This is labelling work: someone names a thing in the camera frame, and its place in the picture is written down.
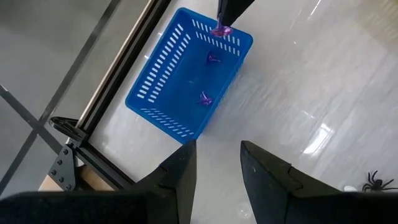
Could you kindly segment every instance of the white tile floor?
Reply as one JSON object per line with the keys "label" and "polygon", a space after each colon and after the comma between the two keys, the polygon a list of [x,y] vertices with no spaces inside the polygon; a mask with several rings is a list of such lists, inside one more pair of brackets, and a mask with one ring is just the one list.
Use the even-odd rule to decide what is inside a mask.
{"label": "white tile floor", "polygon": [[[169,7],[90,139],[134,180],[180,145],[124,104],[179,7],[214,18],[217,1]],[[340,190],[374,170],[398,179],[397,17],[396,0],[257,0],[235,22],[254,44],[198,139],[194,223],[255,222],[241,209],[240,140]]]}

